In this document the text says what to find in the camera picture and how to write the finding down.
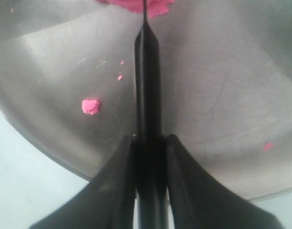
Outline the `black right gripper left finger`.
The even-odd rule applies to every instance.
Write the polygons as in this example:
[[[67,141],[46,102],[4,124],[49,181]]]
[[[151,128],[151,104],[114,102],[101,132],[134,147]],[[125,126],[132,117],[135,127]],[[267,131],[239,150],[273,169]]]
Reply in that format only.
[[[136,197],[133,138],[125,136],[90,183],[32,229],[131,229]]]

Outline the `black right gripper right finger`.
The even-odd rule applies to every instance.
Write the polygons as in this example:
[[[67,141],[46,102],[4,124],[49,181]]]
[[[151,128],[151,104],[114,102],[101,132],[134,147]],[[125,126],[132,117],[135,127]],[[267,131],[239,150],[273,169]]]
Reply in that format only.
[[[212,177],[175,135],[166,137],[168,191],[177,229],[278,229],[273,214]]]

